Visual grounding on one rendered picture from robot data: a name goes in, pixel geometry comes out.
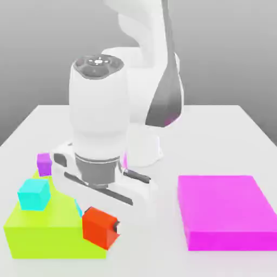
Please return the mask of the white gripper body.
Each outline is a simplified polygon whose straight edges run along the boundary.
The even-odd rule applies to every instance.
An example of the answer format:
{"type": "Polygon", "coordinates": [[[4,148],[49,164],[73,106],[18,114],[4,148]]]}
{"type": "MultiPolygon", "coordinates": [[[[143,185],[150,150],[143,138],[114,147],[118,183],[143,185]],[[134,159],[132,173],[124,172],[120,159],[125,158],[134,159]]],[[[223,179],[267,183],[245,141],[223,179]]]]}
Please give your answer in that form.
{"type": "Polygon", "coordinates": [[[118,179],[107,188],[88,187],[61,168],[52,170],[55,188],[76,200],[82,211],[97,208],[118,219],[149,219],[156,209],[157,185],[143,183],[116,173],[118,179]]]}

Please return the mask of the small red cube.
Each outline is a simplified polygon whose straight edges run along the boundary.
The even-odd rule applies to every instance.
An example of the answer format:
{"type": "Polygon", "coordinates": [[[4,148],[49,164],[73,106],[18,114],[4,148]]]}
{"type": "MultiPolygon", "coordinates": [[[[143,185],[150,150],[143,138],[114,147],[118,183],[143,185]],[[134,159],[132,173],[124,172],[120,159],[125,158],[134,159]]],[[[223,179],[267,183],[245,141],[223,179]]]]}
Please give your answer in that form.
{"type": "Polygon", "coordinates": [[[82,216],[82,233],[85,240],[108,250],[119,237],[113,231],[113,224],[118,220],[94,207],[88,208],[82,216]]]}

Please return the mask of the small light blue cube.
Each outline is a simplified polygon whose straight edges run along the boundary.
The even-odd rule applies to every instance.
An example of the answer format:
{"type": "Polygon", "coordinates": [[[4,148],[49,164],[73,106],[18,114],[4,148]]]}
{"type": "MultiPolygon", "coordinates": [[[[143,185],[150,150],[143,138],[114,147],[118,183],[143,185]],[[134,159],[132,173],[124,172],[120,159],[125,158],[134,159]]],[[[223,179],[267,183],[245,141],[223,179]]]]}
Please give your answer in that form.
{"type": "Polygon", "coordinates": [[[77,209],[77,212],[78,212],[79,216],[82,217],[83,216],[83,212],[82,212],[79,204],[77,203],[76,199],[74,199],[74,202],[75,202],[75,206],[76,206],[76,209],[77,209]]]}

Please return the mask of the small cyan cube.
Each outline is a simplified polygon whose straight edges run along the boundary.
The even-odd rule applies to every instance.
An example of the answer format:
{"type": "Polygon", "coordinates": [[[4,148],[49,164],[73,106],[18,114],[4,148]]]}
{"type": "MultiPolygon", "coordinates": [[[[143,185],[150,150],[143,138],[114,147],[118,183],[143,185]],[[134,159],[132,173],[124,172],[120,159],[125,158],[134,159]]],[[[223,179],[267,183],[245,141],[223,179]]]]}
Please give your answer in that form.
{"type": "Polygon", "coordinates": [[[21,210],[42,212],[50,198],[47,179],[27,179],[17,192],[21,210]]]}

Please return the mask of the small purple cube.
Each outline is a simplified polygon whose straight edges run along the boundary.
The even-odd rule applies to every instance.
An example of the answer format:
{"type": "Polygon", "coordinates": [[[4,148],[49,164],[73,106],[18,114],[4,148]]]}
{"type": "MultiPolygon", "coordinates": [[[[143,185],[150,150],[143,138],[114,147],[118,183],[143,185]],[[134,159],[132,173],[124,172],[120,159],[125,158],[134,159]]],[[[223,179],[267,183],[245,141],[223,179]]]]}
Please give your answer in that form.
{"type": "Polygon", "coordinates": [[[37,154],[37,168],[40,177],[51,176],[52,160],[49,153],[37,154]]]}

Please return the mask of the large lime box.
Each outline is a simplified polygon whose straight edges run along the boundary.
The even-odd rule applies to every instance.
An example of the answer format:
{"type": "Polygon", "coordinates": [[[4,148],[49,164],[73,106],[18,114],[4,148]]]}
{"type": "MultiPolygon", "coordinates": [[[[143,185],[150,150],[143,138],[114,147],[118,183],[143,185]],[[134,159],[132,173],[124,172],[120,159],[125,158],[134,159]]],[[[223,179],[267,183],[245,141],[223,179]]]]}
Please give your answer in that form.
{"type": "Polygon", "coordinates": [[[75,200],[55,189],[44,211],[21,210],[16,203],[4,232],[14,259],[105,259],[106,250],[83,239],[75,200]]]}

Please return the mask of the large magenta box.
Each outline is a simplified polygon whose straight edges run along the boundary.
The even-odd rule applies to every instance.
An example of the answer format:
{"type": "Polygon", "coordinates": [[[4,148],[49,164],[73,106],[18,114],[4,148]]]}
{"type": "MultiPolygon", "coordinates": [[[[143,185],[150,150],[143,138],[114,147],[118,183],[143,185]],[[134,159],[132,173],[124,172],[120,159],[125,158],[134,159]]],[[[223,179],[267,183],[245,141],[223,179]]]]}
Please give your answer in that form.
{"type": "Polygon", "coordinates": [[[276,251],[277,213],[252,176],[180,175],[189,251],[276,251]]]}

